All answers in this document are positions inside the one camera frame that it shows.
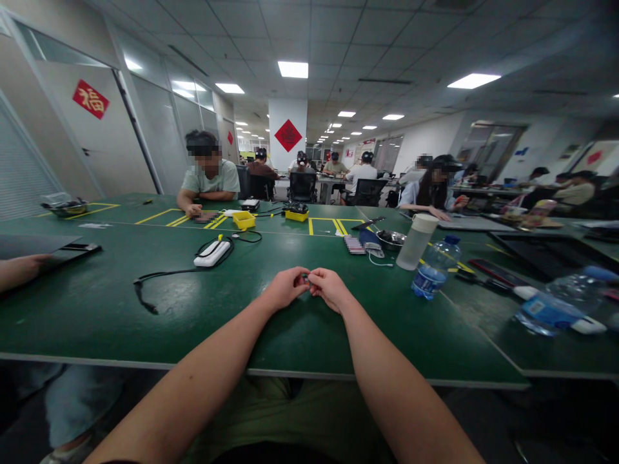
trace plastic bottle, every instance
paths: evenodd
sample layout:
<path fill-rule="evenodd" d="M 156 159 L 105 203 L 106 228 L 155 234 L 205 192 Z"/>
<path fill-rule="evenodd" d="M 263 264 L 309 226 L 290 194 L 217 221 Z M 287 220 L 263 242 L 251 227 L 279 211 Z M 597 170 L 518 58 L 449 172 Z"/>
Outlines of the plastic bottle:
<path fill-rule="evenodd" d="M 458 243 L 460 238 L 448 235 L 440 243 L 434 244 L 424 255 L 424 263 L 419 266 L 411 288 L 417 296 L 432 300 L 448 276 L 448 269 L 456 267 L 462 252 Z"/>
<path fill-rule="evenodd" d="M 438 219 L 427 214 L 416 214 L 413 216 L 411 229 L 408 231 L 404 245 L 400 250 L 395 263 L 402 269 L 414 271 L 419 264 L 419 259 L 424 254 L 430 237 L 437 228 Z"/>
<path fill-rule="evenodd" d="M 546 285 L 544 292 L 526 301 L 515 318 L 532 332 L 555 336 L 559 330 L 592 313 L 602 302 L 606 282 L 619 279 L 613 272 L 596 266 L 560 277 Z"/>

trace stainless steel bowl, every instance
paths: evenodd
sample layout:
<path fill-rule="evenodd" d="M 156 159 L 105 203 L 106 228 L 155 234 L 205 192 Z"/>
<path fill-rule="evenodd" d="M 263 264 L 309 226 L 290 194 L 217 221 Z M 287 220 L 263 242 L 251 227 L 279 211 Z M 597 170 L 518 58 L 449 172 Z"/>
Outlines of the stainless steel bowl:
<path fill-rule="evenodd" d="M 406 235 L 388 230 L 379 231 L 376 236 L 382 246 L 391 251 L 400 251 L 406 239 Z"/>

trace red sign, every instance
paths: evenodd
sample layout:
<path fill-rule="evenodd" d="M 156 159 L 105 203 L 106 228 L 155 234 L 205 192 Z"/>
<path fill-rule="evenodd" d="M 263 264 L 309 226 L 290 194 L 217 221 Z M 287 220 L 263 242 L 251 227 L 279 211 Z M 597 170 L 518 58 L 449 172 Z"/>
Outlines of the red sign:
<path fill-rule="evenodd" d="M 105 110 L 108 109 L 110 101 L 86 84 L 81 79 L 77 83 L 77 88 L 73 94 L 73 100 L 80 106 L 83 106 L 97 118 L 102 119 Z"/>
<path fill-rule="evenodd" d="M 290 151 L 299 143 L 299 140 L 301 140 L 301 134 L 288 119 L 284 125 L 279 128 L 279 131 L 275 133 L 275 138 L 279 140 L 286 151 Z"/>

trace yellow box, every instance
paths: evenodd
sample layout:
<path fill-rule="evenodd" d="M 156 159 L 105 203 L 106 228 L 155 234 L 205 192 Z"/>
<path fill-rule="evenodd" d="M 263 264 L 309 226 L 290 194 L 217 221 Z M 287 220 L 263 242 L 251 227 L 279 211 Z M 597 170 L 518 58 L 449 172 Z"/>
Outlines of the yellow box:
<path fill-rule="evenodd" d="M 249 211 L 232 213 L 232 220 L 241 230 L 256 226 L 256 218 Z"/>
<path fill-rule="evenodd" d="M 309 211 L 306 211 L 305 214 L 293 213 L 292 211 L 286 211 L 286 219 L 298 220 L 299 222 L 305 221 L 310 215 Z"/>

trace bottle cap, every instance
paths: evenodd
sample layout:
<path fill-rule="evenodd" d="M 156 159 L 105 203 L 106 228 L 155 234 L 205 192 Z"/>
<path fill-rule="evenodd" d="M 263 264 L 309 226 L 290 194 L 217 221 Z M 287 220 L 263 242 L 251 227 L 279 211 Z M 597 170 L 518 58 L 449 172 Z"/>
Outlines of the bottle cap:
<path fill-rule="evenodd" d="M 456 237 L 455 235 L 447 235 L 443 239 L 443 242 L 448 243 L 449 245 L 457 245 L 460 243 L 460 237 Z"/>
<path fill-rule="evenodd" d="M 587 266 L 582 271 L 585 276 L 592 277 L 597 280 L 603 280 L 604 282 L 619 280 L 619 275 L 609 271 L 608 269 L 604 269 L 603 267 Z"/>
<path fill-rule="evenodd" d="M 437 228 L 438 218 L 431 215 L 416 214 L 413 216 L 412 228 L 423 233 L 432 233 Z"/>

